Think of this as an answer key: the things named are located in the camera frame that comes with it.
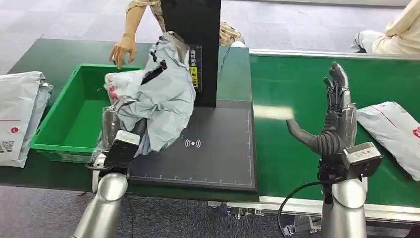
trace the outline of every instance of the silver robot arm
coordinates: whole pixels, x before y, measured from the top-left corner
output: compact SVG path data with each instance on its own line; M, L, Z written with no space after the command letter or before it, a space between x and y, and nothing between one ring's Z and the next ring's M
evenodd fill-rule
M115 237L121 200L127 187L126 175L105 175L99 182L96 196L86 207L73 238Z
M293 119L286 122L295 138L321 155L318 179L341 181L322 187L322 237L366 238L367 189L362 177L373 175L382 156L371 142L354 146L356 107L351 102L347 75L337 63L332 64L329 74L331 80L324 78L328 107L321 134L302 130Z
M131 161L140 136L121 129L113 107L104 109L103 129L93 153L92 190L96 196L86 207L72 238L113 238L118 227L121 201L128 188Z

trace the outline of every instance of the beige sleeve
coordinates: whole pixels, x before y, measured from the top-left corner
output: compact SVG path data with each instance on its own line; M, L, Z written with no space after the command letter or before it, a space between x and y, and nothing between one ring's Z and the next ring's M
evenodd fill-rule
M412 0L403 12L385 29L386 36L394 36L405 32L420 17L420 0Z
M159 0L132 0L128 4L127 11L125 13L127 14L128 11L130 11L132 8L137 7L137 6L150 6L150 5L155 5L158 3L159 3Z

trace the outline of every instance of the green plastic bin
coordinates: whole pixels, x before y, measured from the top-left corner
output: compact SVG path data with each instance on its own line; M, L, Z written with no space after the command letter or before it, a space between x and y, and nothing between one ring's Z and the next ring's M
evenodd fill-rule
M118 70L102 64L76 67L33 136L30 148L52 161L89 161L101 131L102 110L110 105L104 89L105 74L138 69Z

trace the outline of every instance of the person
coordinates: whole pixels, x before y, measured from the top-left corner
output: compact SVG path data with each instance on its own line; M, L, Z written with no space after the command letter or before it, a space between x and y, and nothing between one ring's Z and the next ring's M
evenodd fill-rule
M412 0L387 25L385 34L370 30L359 32L351 49L368 54L420 54L420 0Z
M150 6L162 32L166 32L160 0L132 0L126 11L124 34L112 47L111 54L109 55L109 61L113 58L118 68L121 68L126 53L130 54L129 63L136 56L136 31L147 6ZM226 22L220 21L219 45L231 46L233 43L244 46L245 41L241 33L237 32Z

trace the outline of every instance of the gray carpet floor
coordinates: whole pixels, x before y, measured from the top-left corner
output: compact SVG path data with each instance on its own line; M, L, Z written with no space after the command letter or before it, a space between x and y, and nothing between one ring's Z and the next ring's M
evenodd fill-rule
M0 186L1 238L70 238L93 194ZM274 238L280 237L275 215L240 220L223 207L204 201L135 197L123 200L118 238ZM318 236L296 234L296 238Z
M0 0L0 74L38 38L116 41L123 31L127 1ZM221 18L243 34L250 48L347 52L358 31L383 31L400 11L223 0ZM155 42L160 34L147 10L136 41ZM92 196L0 186L0 238L71 237ZM280 237L275 215L235 220L223 208L210 208L203 201L132 197L131 202L134 237ZM131 237L130 214L125 200L117 237Z

